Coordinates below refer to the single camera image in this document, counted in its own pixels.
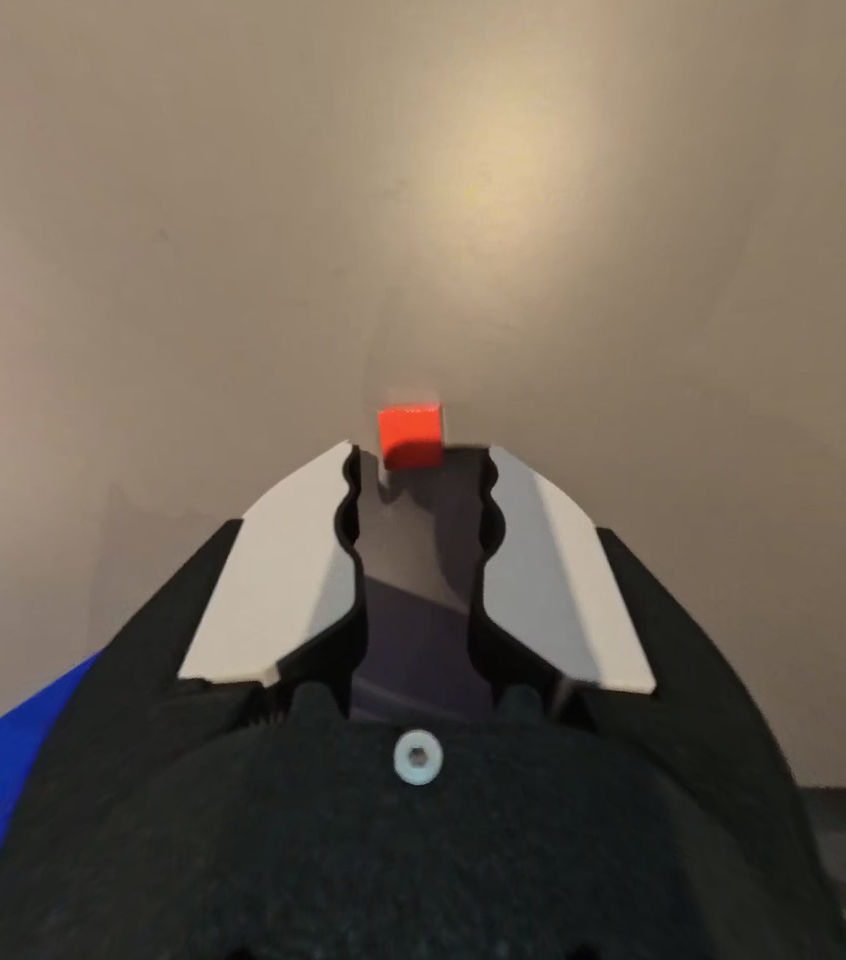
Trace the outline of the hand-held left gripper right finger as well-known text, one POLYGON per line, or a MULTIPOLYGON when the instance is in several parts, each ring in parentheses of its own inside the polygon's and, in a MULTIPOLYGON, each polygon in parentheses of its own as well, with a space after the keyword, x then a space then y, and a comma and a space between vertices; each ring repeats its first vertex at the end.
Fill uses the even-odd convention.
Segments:
POLYGON ((516 683, 651 695, 657 680, 596 523, 497 444, 487 454, 486 559, 472 613, 516 683))

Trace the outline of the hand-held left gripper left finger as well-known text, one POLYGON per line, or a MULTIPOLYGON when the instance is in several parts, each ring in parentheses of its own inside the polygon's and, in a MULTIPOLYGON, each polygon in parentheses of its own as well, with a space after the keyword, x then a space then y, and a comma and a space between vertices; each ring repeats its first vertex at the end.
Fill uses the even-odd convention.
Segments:
POLYGON ((357 502, 358 468, 357 447, 341 441, 247 509, 178 680, 286 683, 317 644, 353 620, 358 534, 345 530, 344 516, 357 502))

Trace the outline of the red wooden cube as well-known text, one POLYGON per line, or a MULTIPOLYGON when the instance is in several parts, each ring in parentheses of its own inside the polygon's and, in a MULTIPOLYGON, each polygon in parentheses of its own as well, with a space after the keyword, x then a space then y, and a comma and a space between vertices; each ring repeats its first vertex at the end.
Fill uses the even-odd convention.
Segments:
POLYGON ((381 456, 390 473, 437 469, 444 462, 439 402, 388 406, 378 414, 381 456))

